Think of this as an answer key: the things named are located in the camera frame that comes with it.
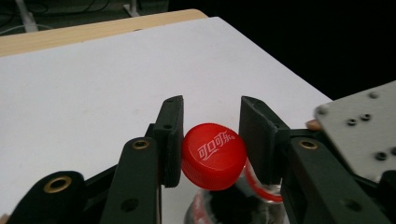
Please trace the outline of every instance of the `wooden table edge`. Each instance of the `wooden table edge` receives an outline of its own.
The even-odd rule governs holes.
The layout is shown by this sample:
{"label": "wooden table edge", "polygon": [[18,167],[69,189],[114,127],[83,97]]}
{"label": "wooden table edge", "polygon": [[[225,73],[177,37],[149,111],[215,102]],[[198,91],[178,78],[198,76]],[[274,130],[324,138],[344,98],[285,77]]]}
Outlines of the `wooden table edge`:
{"label": "wooden table edge", "polygon": [[0,57],[39,49],[49,49],[135,30],[207,18],[197,9],[165,12],[116,21],[103,21],[35,33],[0,37]]}

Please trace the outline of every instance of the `bottle cap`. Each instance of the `bottle cap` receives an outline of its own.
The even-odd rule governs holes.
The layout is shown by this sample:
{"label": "bottle cap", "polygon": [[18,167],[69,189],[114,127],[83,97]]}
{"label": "bottle cap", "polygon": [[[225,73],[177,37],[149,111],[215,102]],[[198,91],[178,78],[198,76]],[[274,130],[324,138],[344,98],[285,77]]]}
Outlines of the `bottle cap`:
{"label": "bottle cap", "polygon": [[199,124],[184,137],[181,168],[202,189],[227,189],[241,175],[246,161],[242,138],[224,126]]}

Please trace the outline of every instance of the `white tabletop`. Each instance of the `white tabletop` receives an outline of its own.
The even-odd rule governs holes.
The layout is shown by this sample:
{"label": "white tabletop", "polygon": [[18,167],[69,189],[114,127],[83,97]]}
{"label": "white tabletop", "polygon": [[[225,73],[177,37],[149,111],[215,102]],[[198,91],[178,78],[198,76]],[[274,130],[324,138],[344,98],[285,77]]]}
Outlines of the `white tabletop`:
{"label": "white tabletop", "polygon": [[[40,178],[92,177],[143,136],[163,100],[183,95],[185,133],[202,122],[238,131],[241,96],[304,128],[330,99],[220,18],[0,58],[0,214]],[[163,223],[182,223],[197,190],[163,191]]]}

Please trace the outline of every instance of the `cable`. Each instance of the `cable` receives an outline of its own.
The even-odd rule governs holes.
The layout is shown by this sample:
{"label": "cable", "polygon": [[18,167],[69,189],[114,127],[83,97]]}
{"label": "cable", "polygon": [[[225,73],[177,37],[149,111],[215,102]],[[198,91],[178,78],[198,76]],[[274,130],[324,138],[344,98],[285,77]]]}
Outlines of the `cable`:
{"label": "cable", "polygon": [[[46,28],[47,30],[51,30],[52,29],[52,27],[50,27],[48,25],[43,25],[43,24],[36,24],[36,26],[37,27]],[[25,27],[24,25],[14,26],[14,27],[11,27],[9,29],[6,29],[5,31],[0,32],[0,35],[6,34],[6,33],[9,33],[11,31],[18,30],[18,29],[21,29],[21,28],[24,28],[24,27]]]}
{"label": "cable", "polygon": [[[39,5],[39,6],[42,6],[44,9],[42,11],[34,11],[30,7],[30,5]],[[32,1],[32,2],[26,1],[26,6],[28,7],[28,10],[34,14],[44,14],[50,9],[48,5],[46,5],[42,2],[37,2],[37,1]]]}
{"label": "cable", "polygon": [[12,20],[14,20],[14,18],[16,16],[16,14],[15,14],[16,8],[15,8],[15,5],[12,5],[13,7],[6,6],[3,4],[1,4],[1,5],[2,5],[2,7],[6,7],[7,9],[9,9],[9,11],[11,11],[11,13],[0,12],[0,15],[9,16],[6,21],[0,23],[0,27],[3,27],[5,25],[9,24],[10,22],[12,22]]}
{"label": "cable", "polygon": [[93,4],[96,2],[96,0],[92,0],[91,3],[82,11],[78,11],[78,12],[60,12],[60,13],[43,13],[43,14],[35,14],[35,17],[58,17],[58,16],[72,16],[72,15],[79,15],[79,14],[84,14],[84,13],[92,13],[92,12],[98,12],[98,11],[102,11],[103,9],[105,9],[109,4],[110,4],[110,0],[107,0],[106,3],[96,9],[96,10],[92,10],[90,11],[90,8],[93,6]]}

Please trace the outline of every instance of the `metal plate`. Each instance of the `metal plate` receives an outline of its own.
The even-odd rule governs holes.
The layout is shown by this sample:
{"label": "metal plate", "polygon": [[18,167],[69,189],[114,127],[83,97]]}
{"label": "metal plate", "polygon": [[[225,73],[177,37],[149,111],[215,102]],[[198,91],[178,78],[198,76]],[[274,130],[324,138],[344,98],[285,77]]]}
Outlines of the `metal plate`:
{"label": "metal plate", "polygon": [[354,174],[378,182],[396,170],[396,81],[320,105],[315,117]]}

